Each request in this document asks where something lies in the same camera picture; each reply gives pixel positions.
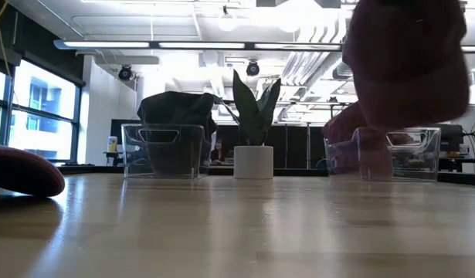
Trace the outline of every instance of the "red cap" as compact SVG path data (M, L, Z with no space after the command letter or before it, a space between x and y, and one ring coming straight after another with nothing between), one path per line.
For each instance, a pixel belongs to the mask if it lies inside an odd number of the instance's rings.
M368 124L380 129L451 120L469 103L457 0L361 0L344 61Z

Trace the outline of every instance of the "plastic bin handle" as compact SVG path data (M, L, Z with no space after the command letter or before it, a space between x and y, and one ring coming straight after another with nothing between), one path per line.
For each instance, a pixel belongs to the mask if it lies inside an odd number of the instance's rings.
M424 135L422 138L421 142L419 143L412 143L412 144L393 144L392 141L390 140L389 135L390 134L403 134L403 135L408 135L408 134L414 134L414 135ZM421 131L393 131L393 132L388 132L386 134L386 140L390 144L391 147L395 148L406 148L406 149L415 149L415 148L420 148L423 146L426 146L428 142L428 137L429 134L427 132L421 132Z
M175 136L174 136L174 140L172 140L171 142L148 142L144 139L143 137L143 134L141 133L142 131L147 131L147 132L159 132L159 131L173 131L175 132ZM137 131L137 134L139 135L139 138L141 138L141 141L145 144L173 144L175 143L175 141L177 140L177 138L179 137L180 135L180 131L177 131L177 130L147 130L147 129L140 129Z

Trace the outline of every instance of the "clear plastic bin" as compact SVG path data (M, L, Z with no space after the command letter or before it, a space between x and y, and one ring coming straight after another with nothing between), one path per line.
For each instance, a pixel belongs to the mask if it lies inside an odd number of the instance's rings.
M210 148L199 125L122 125L125 178L201 178Z
M325 140L330 175L359 173L363 181L436 181L439 128L417 127L380 134L358 128L350 141Z

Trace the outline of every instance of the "wooden table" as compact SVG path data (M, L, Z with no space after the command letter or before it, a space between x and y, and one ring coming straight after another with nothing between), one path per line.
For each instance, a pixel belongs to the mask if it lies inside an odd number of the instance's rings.
M475 188L68 177L0 191L0 277L475 277Z

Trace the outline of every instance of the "white pot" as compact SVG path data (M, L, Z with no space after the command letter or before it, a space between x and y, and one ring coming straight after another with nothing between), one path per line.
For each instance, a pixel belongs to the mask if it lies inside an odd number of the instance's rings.
M234 147L234 178L272 179L273 147Z

